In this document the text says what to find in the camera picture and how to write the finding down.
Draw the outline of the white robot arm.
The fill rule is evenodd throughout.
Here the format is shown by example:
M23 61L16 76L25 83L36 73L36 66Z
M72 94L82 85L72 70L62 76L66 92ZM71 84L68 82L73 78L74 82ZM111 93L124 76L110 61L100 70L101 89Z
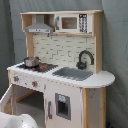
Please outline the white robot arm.
M0 128L38 128L38 125L28 114L10 115L0 112Z

